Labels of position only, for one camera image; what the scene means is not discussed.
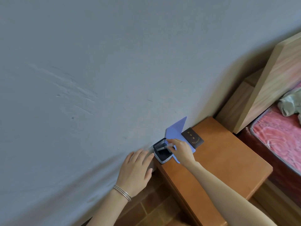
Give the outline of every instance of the brown passport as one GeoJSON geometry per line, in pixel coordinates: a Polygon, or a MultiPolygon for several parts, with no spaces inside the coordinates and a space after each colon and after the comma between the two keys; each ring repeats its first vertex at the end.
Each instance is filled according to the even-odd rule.
{"type": "Polygon", "coordinates": [[[204,143],[204,140],[192,128],[186,129],[181,134],[194,149],[204,143]]]}

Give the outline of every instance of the wooden headboard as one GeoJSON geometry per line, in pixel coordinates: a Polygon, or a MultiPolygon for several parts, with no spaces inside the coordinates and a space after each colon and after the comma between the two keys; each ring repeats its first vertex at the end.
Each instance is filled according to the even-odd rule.
{"type": "Polygon", "coordinates": [[[216,120],[238,133],[301,80],[301,33],[277,44],[264,69],[247,77],[216,120]]]}

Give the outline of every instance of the silver bracelet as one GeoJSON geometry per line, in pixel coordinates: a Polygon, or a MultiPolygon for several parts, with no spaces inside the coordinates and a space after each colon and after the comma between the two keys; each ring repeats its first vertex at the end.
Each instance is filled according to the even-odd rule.
{"type": "Polygon", "coordinates": [[[113,188],[115,190],[117,190],[119,193],[121,193],[124,197],[126,197],[126,199],[128,201],[132,200],[131,196],[126,191],[124,191],[123,189],[121,189],[119,186],[114,185],[113,188]]]}

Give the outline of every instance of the white wall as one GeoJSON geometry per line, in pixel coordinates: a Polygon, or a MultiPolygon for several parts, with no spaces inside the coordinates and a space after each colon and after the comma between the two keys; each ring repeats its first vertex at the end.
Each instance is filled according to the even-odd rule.
{"type": "Polygon", "coordinates": [[[301,0],[0,0],[0,224],[79,225],[125,155],[216,112],[301,0]]]}

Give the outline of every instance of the blue paper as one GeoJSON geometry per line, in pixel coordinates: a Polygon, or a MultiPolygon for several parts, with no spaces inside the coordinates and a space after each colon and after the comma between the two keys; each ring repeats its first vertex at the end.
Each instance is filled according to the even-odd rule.
{"type": "MultiPolygon", "coordinates": [[[[185,125],[186,119],[187,119],[187,117],[184,117],[183,119],[179,120],[175,124],[168,127],[166,129],[165,138],[167,138],[167,139],[179,139],[179,140],[185,141],[190,146],[192,153],[194,153],[195,149],[193,148],[193,146],[191,146],[191,144],[181,134],[182,130],[183,130],[183,127],[185,125]]],[[[177,163],[180,163],[174,155],[172,155],[172,156],[174,157],[174,159],[176,160],[177,163]]]]}

